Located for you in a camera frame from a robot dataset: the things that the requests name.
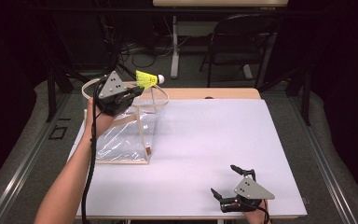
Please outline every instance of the plastic wrap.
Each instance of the plastic wrap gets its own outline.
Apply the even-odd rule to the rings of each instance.
[[[117,116],[112,126],[98,138],[96,162],[149,163],[153,134],[168,101],[168,95],[158,86],[135,98],[132,106]]]

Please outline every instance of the desk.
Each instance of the desk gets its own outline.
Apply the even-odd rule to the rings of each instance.
[[[156,128],[150,163],[97,164],[87,200],[89,218],[243,219],[241,213],[222,213],[210,191],[235,195],[242,176],[231,164],[255,169],[257,182],[276,197],[268,202],[273,218],[307,214],[256,90],[165,90],[171,100]],[[215,99],[203,100],[207,96]]]
[[[287,0],[153,0],[155,7],[286,7]],[[196,27],[194,35],[200,35],[200,31],[205,35],[213,31],[216,22],[199,23]],[[171,78],[178,78],[179,51],[178,51],[178,35],[191,35],[186,33],[178,33],[178,21],[173,16],[172,22],[172,39],[173,54]]]

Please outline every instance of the chair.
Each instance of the chair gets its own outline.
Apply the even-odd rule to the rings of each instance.
[[[200,71],[209,58],[208,87],[211,86],[212,65],[259,64],[255,87],[258,85],[269,38],[276,32],[279,20],[272,15],[232,15],[214,27],[208,51]]]

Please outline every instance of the cable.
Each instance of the cable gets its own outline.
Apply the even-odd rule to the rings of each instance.
[[[117,66],[122,68],[130,77],[132,77],[134,80],[136,80],[136,75],[133,74],[133,72],[128,67],[124,66],[121,63],[118,63]]]
[[[250,207],[254,208],[254,209],[258,209],[262,212],[264,212],[264,224],[268,224],[269,223],[269,212],[268,212],[268,204],[267,201],[265,199],[263,199],[264,204],[266,205],[266,208],[262,208],[260,206],[253,206],[248,204]]]
[[[147,65],[139,65],[139,64],[136,64],[135,61],[134,61],[135,55],[137,55],[137,54],[133,54],[133,55],[132,55],[131,62],[132,62],[132,64],[133,64],[134,66],[136,66],[136,67],[140,67],[140,68],[150,67],[150,66],[153,65],[154,62],[156,61],[156,55],[155,55],[154,53],[152,53],[151,56],[152,56],[153,58],[152,58],[152,62],[151,62],[151,63],[149,63],[149,64],[147,64]]]
[[[168,23],[167,23],[167,19],[165,19],[165,17],[162,17],[162,18],[164,18],[165,25],[167,26],[168,32],[170,33],[171,43],[172,43],[171,49],[173,49],[173,33],[171,32],[170,25],[168,25]]]
[[[94,100],[92,101],[92,126],[91,126],[91,159],[89,162],[89,174],[87,176],[86,186],[84,187],[83,196],[81,200],[81,217],[82,217],[82,223],[83,224],[90,224],[87,220],[87,214],[86,214],[86,201],[87,201],[87,194],[89,193],[92,175],[94,174],[94,168],[95,168],[95,158],[97,154],[97,105],[95,104],[95,99],[98,95],[98,89],[100,89],[100,86],[103,83],[101,80],[98,80],[98,84],[95,87],[93,97]]]

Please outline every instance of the black wire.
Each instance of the black wire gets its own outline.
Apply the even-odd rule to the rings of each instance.
[[[134,58],[135,58],[136,55],[140,55],[140,54],[141,54],[141,53],[134,53],[134,54],[132,55],[132,58],[131,58],[132,64],[133,64],[134,66],[136,66],[136,67],[139,67],[139,68],[150,67],[150,66],[153,65],[154,62],[156,61],[156,54],[154,54],[154,52],[152,52],[151,54],[143,54],[143,55],[150,55],[150,56],[152,56],[152,62],[151,62],[151,63],[149,63],[149,64],[147,64],[147,65],[139,65],[139,64],[136,64],[135,61],[134,61]]]
[[[127,44],[127,43],[122,44],[121,49],[120,49],[120,53],[118,54],[119,58],[124,63],[129,59],[129,55],[130,55],[129,44]]]
[[[89,221],[87,220],[87,213],[86,213],[86,201],[87,201],[87,194],[89,193],[92,175],[94,174],[94,168],[95,168],[95,158],[97,154],[97,116],[96,116],[96,97],[98,95],[98,89],[100,89],[100,86],[102,85],[101,80],[97,83],[94,93],[93,93],[93,101],[92,101],[92,126],[91,126],[91,158],[89,161],[89,174],[87,176],[86,186],[83,190],[83,197],[81,200],[81,218],[82,223],[87,224]]]
[[[268,208],[267,208],[266,200],[263,199],[263,201],[264,201],[264,204],[266,205],[266,209],[264,209],[264,208],[262,208],[260,206],[253,206],[253,205],[250,205],[250,204],[248,204],[248,205],[250,207],[254,208],[254,209],[258,209],[258,210],[264,212],[264,224],[267,224],[267,223],[269,223],[269,212],[267,211]]]
[[[96,116],[96,118],[100,117],[100,115],[101,115],[102,113],[103,113],[103,112],[100,112],[100,113]]]
[[[117,66],[122,68],[130,77],[132,77],[134,80],[136,80],[136,75],[124,64],[118,63]]]

